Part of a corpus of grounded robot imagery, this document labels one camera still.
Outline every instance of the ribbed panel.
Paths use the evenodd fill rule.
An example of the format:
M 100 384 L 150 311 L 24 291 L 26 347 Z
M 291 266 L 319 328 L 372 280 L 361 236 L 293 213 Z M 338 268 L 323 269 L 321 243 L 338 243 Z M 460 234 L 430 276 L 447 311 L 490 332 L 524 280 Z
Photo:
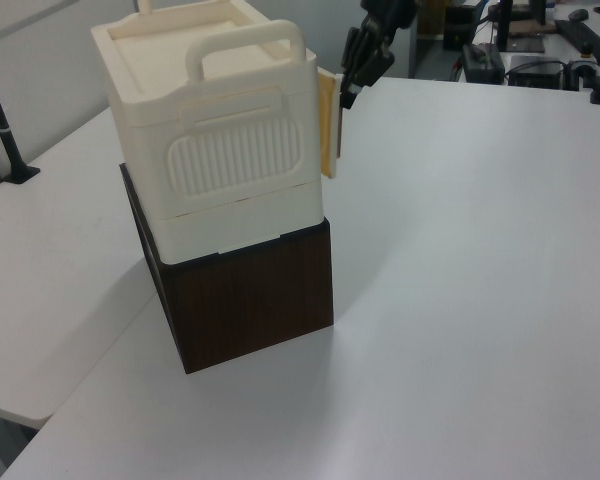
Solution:
M 298 163 L 295 123 L 276 118 L 179 138 L 169 147 L 171 188 L 197 195 L 288 172 Z

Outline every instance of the dark brown wooden box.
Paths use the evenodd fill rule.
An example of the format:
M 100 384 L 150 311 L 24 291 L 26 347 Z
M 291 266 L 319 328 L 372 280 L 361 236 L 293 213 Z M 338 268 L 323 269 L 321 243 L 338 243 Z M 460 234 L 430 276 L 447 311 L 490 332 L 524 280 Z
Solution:
M 120 166 L 153 281 L 187 373 L 333 325 L 329 222 L 177 265 L 158 250 Z

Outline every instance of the container handle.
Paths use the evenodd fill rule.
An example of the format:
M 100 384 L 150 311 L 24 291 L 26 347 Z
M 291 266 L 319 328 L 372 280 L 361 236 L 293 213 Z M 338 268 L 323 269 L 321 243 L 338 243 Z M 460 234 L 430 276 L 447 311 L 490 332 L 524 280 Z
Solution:
M 138 0 L 138 11 L 140 12 L 140 15 L 149 15 L 153 12 L 151 0 Z
M 306 61 L 307 47 L 304 43 L 302 31 L 295 23 L 288 20 L 273 20 L 211 34 L 189 47 L 186 58 L 189 81 L 204 81 L 202 60 L 213 52 L 283 39 L 288 39 L 291 42 L 291 62 L 301 63 Z
M 209 3 L 227 3 L 229 0 L 210 0 Z M 149 15 L 153 13 L 153 5 L 151 0 L 138 0 L 138 12 L 140 15 Z

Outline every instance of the black box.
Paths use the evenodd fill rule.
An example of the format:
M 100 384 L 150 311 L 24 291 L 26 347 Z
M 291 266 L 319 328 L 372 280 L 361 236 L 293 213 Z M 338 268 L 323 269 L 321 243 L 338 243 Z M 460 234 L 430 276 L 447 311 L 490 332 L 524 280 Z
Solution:
M 483 0 L 477 5 L 460 5 L 445 9 L 442 37 L 444 50 L 459 52 L 462 45 L 472 42 L 485 4 L 486 1 Z
M 333 325 L 331 236 L 320 225 L 176 265 L 160 255 L 126 166 L 145 258 L 186 373 Z
M 539 62 L 555 62 L 534 65 Z M 511 58 L 509 85 L 514 87 L 560 89 L 562 65 L 557 58 L 532 55 L 514 55 Z
M 462 47 L 462 68 L 464 68 L 467 82 L 500 85 L 504 81 L 504 64 L 498 48 L 489 44 L 477 47 L 488 53 L 482 61 L 476 60 L 472 53 L 472 46 L 464 45 Z

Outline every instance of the white desk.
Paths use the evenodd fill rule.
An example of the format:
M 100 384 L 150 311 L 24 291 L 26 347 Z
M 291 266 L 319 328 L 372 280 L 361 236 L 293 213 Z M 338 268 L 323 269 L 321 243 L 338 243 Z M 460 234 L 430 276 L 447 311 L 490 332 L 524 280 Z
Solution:
M 155 292 L 107 111 L 0 185 L 0 417 L 40 428 Z
M 186 376 L 154 297 L 4 480 L 600 479 L 600 107 L 383 79 L 343 138 L 335 327 Z

